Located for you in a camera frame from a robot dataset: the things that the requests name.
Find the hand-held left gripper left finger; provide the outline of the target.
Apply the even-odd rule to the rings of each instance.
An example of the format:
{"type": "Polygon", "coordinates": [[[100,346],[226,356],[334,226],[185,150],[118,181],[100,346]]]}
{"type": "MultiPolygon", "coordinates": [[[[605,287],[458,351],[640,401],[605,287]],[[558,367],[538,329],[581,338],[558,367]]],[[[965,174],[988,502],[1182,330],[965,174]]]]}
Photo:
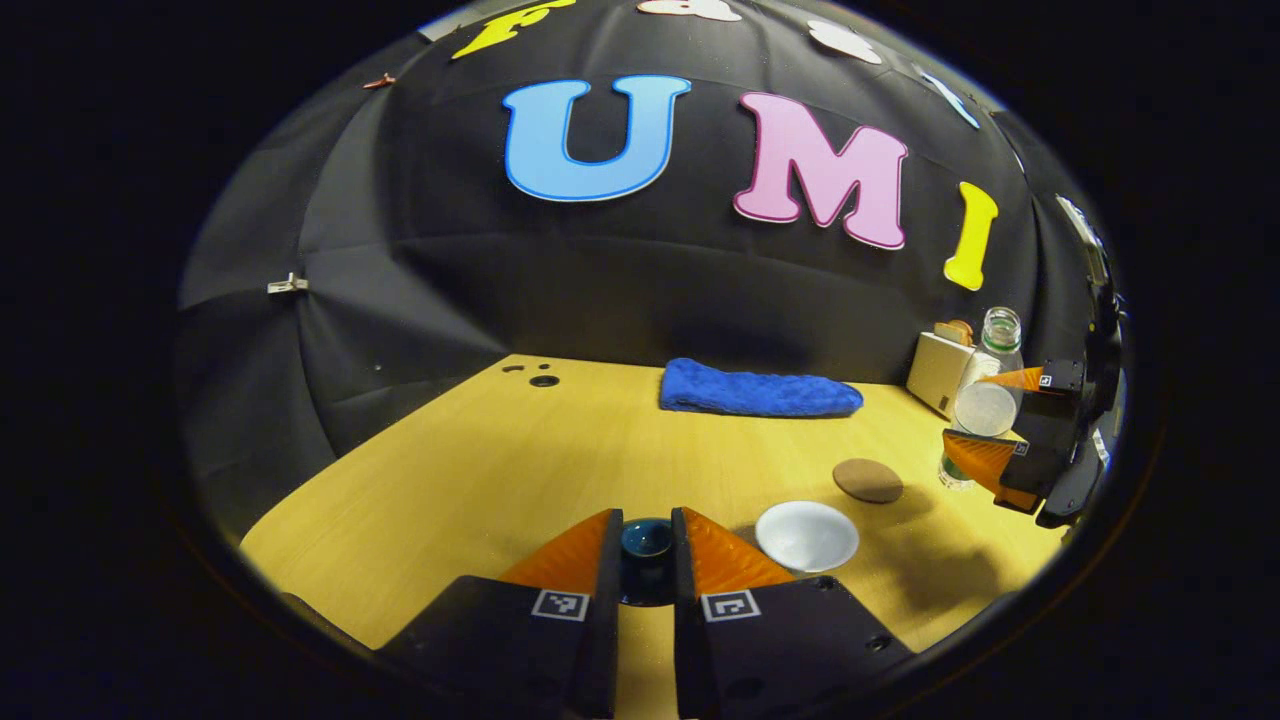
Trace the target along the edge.
{"type": "Polygon", "coordinates": [[[457,577],[378,657],[431,719],[612,719],[622,520],[599,511],[497,578],[457,577]]]}

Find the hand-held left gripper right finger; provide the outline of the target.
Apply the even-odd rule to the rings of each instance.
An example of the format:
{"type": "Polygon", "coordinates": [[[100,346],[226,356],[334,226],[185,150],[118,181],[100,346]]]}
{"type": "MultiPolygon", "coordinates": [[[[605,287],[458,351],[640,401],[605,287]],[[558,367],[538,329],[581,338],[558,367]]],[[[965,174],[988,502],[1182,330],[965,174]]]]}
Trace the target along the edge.
{"type": "Polygon", "coordinates": [[[681,719],[817,719],[913,659],[837,578],[796,578],[690,507],[672,529],[681,719]]]}

